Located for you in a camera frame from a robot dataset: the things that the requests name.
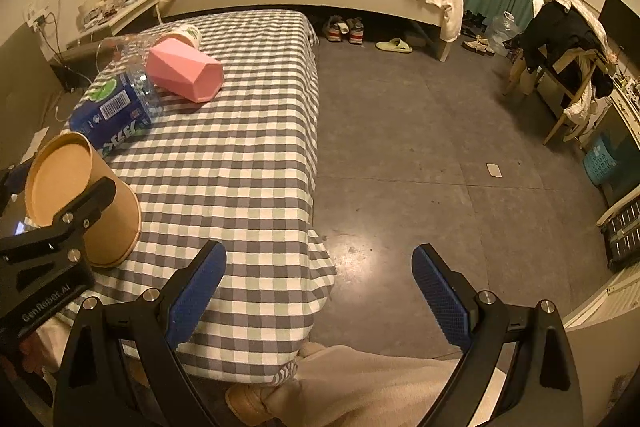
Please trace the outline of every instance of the slipper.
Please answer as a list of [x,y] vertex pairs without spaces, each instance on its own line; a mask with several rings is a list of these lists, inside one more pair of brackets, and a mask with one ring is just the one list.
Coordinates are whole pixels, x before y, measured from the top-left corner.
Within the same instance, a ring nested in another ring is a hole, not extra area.
[[389,42],[376,42],[376,47],[384,52],[411,53],[414,49],[402,39],[391,39]]

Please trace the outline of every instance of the sneaker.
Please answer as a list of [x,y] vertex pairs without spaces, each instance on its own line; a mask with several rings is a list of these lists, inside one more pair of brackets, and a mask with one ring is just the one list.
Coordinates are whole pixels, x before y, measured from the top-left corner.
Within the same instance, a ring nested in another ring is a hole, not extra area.
[[484,55],[486,53],[486,46],[481,44],[480,41],[464,41],[462,42],[462,47],[470,52],[475,52],[480,55]]
[[349,27],[339,15],[331,15],[322,27],[322,32],[329,42],[340,42],[342,34],[349,33]]
[[490,57],[493,57],[495,55],[494,50],[489,45],[489,39],[483,39],[480,37],[480,35],[477,35],[476,40],[485,47],[485,52],[487,55],[489,55]]
[[347,19],[347,26],[349,27],[349,42],[351,44],[362,44],[364,25],[360,17]]

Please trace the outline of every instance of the barcode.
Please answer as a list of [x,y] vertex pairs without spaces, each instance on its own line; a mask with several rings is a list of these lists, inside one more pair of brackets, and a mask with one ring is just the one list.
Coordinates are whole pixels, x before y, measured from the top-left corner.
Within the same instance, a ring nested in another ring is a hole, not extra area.
[[112,116],[118,114],[123,110],[131,101],[127,91],[121,91],[114,96],[109,102],[100,106],[100,112],[105,120],[109,120]]

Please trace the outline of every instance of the blue basket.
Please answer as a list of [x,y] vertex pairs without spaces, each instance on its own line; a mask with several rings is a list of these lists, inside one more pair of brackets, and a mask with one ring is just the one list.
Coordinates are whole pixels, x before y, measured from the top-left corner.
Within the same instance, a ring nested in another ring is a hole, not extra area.
[[584,170],[594,185],[602,185],[620,165],[611,155],[611,144],[606,136],[599,136],[587,156],[582,160]]

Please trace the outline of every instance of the television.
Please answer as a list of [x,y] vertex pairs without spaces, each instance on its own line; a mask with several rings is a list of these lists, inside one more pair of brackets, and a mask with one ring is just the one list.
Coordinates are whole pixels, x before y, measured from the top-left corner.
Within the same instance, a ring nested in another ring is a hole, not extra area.
[[607,37],[622,47],[627,58],[640,68],[640,16],[621,0],[605,0],[598,20]]

